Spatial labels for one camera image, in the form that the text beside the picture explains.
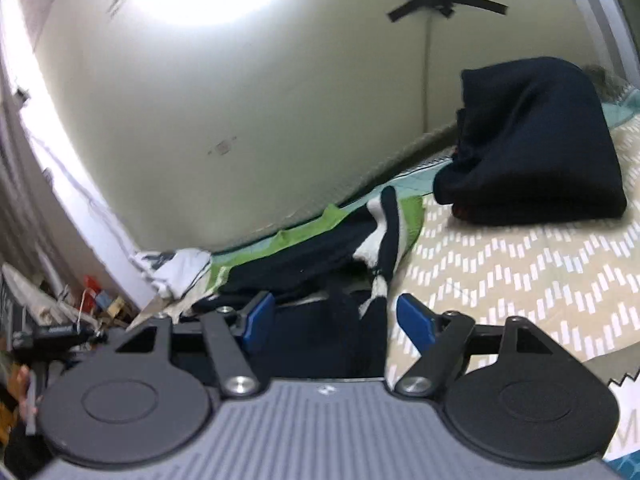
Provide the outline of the white printed garment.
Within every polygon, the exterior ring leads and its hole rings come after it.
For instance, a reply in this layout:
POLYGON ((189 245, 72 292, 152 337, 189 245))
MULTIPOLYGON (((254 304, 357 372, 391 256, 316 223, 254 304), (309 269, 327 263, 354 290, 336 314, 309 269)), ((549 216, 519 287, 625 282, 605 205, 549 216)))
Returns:
POLYGON ((210 253, 196 248, 136 252, 129 258, 142 278, 166 300, 179 300, 208 269, 210 253))

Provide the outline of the dark navy green knit sweater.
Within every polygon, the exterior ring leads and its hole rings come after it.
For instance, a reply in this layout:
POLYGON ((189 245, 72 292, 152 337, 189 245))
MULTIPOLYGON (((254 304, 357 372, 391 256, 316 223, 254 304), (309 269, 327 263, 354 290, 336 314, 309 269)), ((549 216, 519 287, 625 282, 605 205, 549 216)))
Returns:
POLYGON ((422 197, 399 197, 392 186, 351 211, 329 206, 260 252, 215 264, 212 292, 191 311, 241 310, 266 292, 269 320, 243 346, 260 379, 380 377, 390 285, 423 220, 422 197))

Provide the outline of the wall outlet plate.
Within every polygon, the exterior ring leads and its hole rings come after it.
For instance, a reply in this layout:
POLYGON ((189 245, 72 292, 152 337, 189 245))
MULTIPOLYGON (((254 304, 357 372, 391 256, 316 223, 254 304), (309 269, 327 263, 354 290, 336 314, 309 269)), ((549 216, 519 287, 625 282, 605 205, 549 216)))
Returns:
POLYGON ((231 142, 229 140, 223 140, 215 146, 215 152, 220 156, 224 156, 225 154, 228 154, 230 150, 231 150, 231 142))

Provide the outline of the folded dark navy clothes pile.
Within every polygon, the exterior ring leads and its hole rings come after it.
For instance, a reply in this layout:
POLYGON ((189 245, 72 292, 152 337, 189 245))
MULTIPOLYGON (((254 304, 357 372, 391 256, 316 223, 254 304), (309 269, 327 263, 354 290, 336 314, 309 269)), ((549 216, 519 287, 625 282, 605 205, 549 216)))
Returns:
POLYGON ((560 58, 461 74, 457 146, 434 199, 480 226, 617 219, 622 170, 596 88, 560 58))

